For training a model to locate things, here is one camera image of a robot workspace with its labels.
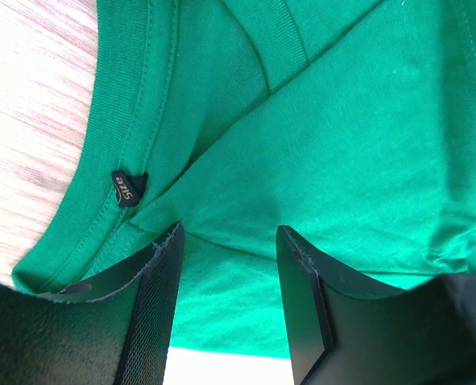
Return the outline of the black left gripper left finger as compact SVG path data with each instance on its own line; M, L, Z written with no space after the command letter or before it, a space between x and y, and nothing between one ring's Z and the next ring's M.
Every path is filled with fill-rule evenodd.
M0 384L161 384L183 254L177 223L59 292L0 284Z

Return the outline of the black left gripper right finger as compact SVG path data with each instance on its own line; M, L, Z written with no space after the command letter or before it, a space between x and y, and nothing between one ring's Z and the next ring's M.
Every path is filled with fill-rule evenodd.
M286 225L276 259L295 383L476 384L476 274L403 290Z

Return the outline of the green t-shirt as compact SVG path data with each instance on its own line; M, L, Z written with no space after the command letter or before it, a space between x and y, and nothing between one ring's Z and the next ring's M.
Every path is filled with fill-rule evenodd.
M14 284L180 222L171 344L288 357L276 230L409 288L476 272L476 1L100 1L75 177Z

